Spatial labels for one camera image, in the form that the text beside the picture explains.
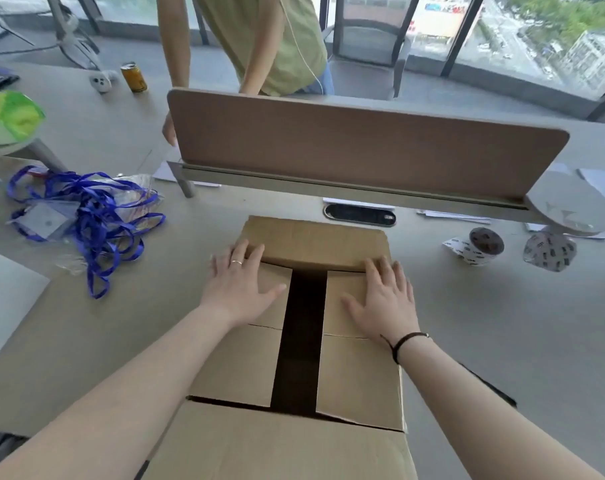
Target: person in green shirt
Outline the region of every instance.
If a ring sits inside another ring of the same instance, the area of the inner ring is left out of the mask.
[[[334,93],[327,50],[311,0],[194,1],[233,63],[241,93]],[[171,83],[175,88],[186,88],[191,60],[186,1],[156,2]],[[171,114],[162,133],[176,146]]]

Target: person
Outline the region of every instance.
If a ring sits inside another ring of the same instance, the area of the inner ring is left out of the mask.
[[[194,0],[231,60],[240,92],[267,96],[333,94],[327,50],[311,0]],[[171,84],[189,86],[189,23],[185,0],[156,0]],[[167,114],[162,133],[176,146]]]
[[[285,290],[258,291],[264,246],[247,241],[210,264],[200,306],[0,463],[0,480],[131,480],[163,433],[195,375],[232,328],[253,322]],[[365,262],[364,306],[345,295],[356,324],[381,346],[420,331],[403,267]],[[472,480],[603,480],[423,336],[398,360]]]

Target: forearm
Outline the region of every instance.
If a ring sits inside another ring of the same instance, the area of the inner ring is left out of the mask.
[[[256,95],[262,89],[282,41],[286,18],[280,0],[258,0],[258,24],[254,46],[240,92]]]
[[[131,480],[227,332],[187,315],[0,464],[0,479]]]
[[[473,480],[603,479],[430,339],[410,339],[399,360]]]
[[[191,49],[185,3],[185,0],[156,0],[160,40],[175,88],[189,87]]]

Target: blue jeans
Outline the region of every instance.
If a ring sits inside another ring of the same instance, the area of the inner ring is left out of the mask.
[[[298,89],[295,94],[323,94],[325,96],[333,96],[334,81],[331,79],[329,63],[327,63],[323,73],[319,75],[318,80],[314,80],[306,88]]]

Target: roll of tape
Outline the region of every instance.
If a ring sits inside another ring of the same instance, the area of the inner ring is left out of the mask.
[[[571,264],[577,252],[578,245],[565,234],[542,230],[525,243],[523,261],[560,273]]]
[[[505,250],[502,238],[491,229],[476,227],[469,235],[443,242],[470,266],[484,266]]]

